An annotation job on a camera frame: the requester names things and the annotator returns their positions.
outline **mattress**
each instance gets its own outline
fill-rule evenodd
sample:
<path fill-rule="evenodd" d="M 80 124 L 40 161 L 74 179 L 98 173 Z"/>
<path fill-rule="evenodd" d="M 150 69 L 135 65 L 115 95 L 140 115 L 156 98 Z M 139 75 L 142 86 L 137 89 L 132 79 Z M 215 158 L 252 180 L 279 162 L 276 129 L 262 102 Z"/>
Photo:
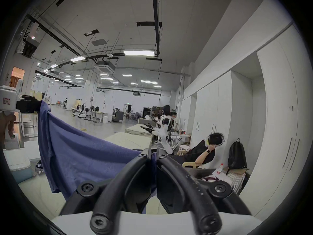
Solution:
<path fill-rule="evenodd" d="M 146 148 L 149 148 L 152 136 L 141 136 L 125 132 L 118 132 L 112 136 L 105 138 L 104 140 L 128 149 L 144 150 Z"/>
<path fill-rule="evenodd" d="M 62 193 L 52 193 L 48 179 L 44 173 L 38 174 L 18 184 L 28 200 L 46 218 L 52 220 L 57 217 L 64 204 Z"/>
<path fill-rule="evenodd" d="M 125 132 L 134 135 L 142 135 L 142 136 L 151 136 L 147 130 L 141 128 L 140 126 L 145 126 L 144 124 L 136 124 L 131 127 L 128 127 Z"/>

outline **gray sofa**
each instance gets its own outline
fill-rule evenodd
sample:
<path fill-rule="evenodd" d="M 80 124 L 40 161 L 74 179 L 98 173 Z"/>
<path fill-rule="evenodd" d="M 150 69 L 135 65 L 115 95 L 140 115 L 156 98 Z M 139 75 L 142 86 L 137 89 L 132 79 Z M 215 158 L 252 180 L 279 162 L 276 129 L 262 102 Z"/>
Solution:
<path fill-rule="evenodd" d="M 124 112 L 116 112 L 115 116 L 112 116 L 113 122 L 118 122 L 119 120 L 123 120 Z"/>

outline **white bucket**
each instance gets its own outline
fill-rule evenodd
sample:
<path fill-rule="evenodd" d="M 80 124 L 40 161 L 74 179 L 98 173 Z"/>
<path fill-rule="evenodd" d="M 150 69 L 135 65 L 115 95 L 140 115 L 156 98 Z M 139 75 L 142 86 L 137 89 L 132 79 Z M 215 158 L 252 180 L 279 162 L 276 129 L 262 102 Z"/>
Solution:
<path fill-rule="evenodd" d="M 38 162 L 40 160 L 39 145 L 37 140 L 24 142 L 24 147 L 24 151 L 31 162 Z"/>
<path fill-rule="evenodd" d="M 3 150 L 7 164 L 17 183 L 33 176 L 30 161 L 23 148 L 17 150 Z"/>

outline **air conditioner unit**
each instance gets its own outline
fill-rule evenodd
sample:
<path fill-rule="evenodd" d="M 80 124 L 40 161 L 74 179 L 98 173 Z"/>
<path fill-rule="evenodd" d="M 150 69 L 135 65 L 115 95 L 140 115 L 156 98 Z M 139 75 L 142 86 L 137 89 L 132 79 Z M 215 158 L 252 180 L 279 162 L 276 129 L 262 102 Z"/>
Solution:
<path fill-rule="evenodd" d="M 133 95 L 134 96 L 141 96 L 141 93 L 140 92 L 133 92 Z"/>
<path fill-rule="evenodd" d="M 38 46 L 39 42 L 35 41 L 31 37 L 27 37 L 24 49 L 22 51 L 22 55 L 28 58 L 32 58 Z"/>
<path fill-rule="evenodd" d="M 115 71 L 115 66 L 110 61 L 99 61 L 94 68 L 98 69 L 100 72 L 108 74 L 113 74 Z"/>

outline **black pipe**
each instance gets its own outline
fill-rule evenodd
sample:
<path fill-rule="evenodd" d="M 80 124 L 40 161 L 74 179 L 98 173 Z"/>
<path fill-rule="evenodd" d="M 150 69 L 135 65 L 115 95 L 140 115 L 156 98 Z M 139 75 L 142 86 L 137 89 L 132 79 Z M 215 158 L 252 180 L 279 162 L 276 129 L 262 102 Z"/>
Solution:
<path fill-rule="evenodd" d="M 69 83 L 69 82 L 64 81 L 64 80 L 62 80 L 62 79 L 59 79 L 58 77 L 54 77 L 54 76 L 48 75 L 48 74 L 46 74 L 45 72 L 41 72 L 41 71 L 35 70 L 35 73 L 39 73 L 39 74 L 41 74 L 41 75 L 43 75 L 43 76 L 46 76 L 46 77 L 49 77 L 49 78 L 57 79 L 57 80 L 59 80 L 59 81 L 62 81 L 62 82 L 65 83 L 65 84 L 69 84 L 69 85 L 71 85 L 71 86 L 73 86 L 73 87 L 81 87 L 81 88 L 83 88 L 83 86 L 78 86 L 78 85 L 76 85 L 76 84 Z"/>
<path fill-rule="evenodd" d="M 74 50 L 72 47 L 70 47 L 67 43 L 62 41 L 60 38 L 58 38 L 55 34 L 53 34 L 50 30 L 48 30 L 45 26 L 43 26 L 40 22 L 38 22 L 35 18 L 33 18 L 30 14 L 27 14 L 26 17 L 32 21 L 33 23 L 37 23 L 39 25 L 39 28 L 41 28 L 44 32 L 46 32 L 48 35 L 53 37 L 55 40 L 57 40 L 60 44 L 64 45 L 67 49 L 69 49 L 71 52 L 76 54 L 77 56 L 81 56 L 76 50 Z"/>
<path fill-rule="evenodd" d="M 116 90 L 116 91 L 125 91 L 125 92 L 138 92 L 134 90 L 124 90 L 124 89 L 115 89 L 115 88 L 103 88 L 103 87 L 97 87 L 97 89 L 105 89 L 105 90 Z M 152 93 L 152 92 L 140 92 L 140 93 L 146 93 L 146 94 L 152 94 L 152 95 L 158 95 L 161 98 L 161 94 Z"/>
<path fill-rule="evenodd" d="M 154 26 L 156 31 L 156 45 L 157 45 L 157 52 L 154 55 L 158 57 L 160 54 L 160 37 L 159 37 L 159 12 L 158 12 L 158 0 L 152 0 L 153 2 L 153 14 L 154 14 Z"/>

